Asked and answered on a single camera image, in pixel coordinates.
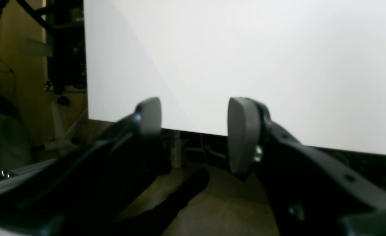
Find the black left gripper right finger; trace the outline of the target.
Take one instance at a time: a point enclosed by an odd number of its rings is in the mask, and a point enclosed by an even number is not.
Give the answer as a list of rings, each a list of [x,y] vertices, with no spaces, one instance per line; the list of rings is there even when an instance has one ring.
[[[386,236],[386,156],[306,146],[268,108],[229,99],[231,172],[255,172],[282,236]]]

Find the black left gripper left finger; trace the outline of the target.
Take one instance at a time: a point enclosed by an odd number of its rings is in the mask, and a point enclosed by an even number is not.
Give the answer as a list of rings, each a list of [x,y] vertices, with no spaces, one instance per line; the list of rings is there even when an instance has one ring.
[[[0,231],[31,236],[106,232],[158,176],[160,99],[140,102],[86,147],[0,194]]]

